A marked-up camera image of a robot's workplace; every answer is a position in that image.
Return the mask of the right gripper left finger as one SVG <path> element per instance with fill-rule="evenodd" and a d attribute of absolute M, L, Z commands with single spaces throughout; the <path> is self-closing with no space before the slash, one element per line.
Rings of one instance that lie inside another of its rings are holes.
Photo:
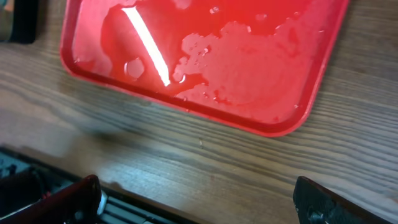
<path fill-rule="evenodd" d="M 101 187 L 95 175 L 1 220 L 3 224 L 96 223 Z"/>

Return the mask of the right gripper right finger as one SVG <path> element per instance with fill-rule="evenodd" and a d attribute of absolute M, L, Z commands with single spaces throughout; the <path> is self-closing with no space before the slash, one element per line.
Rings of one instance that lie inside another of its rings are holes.
<path fill-rule="evenodd" d="M 395 222 L 392 202 L 338 186 L 329 189 L 305 176 L 297 178 L 292 200 L 301 224 Z"/>

